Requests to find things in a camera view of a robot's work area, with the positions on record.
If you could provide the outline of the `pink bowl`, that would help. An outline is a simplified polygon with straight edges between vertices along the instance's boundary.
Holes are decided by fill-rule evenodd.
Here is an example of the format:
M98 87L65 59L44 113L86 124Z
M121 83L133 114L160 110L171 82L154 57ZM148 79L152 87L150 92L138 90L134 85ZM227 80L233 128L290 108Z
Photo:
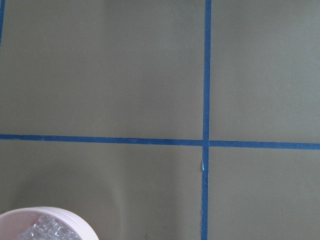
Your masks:
M18 235L35 224L41 215L59 220L78 234L81 240L98 240L92 227L77 214L58 207L27 207L7 211L0 215L0 238L16 240Z

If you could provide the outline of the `pile of ice cubes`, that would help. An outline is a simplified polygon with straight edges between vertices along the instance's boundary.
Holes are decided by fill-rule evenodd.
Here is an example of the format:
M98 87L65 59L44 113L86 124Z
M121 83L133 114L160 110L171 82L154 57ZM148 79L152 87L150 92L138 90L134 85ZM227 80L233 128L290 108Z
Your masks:
M21 231L18 240L80 240L79 235L62 221L48 214L42 214L38 220Z

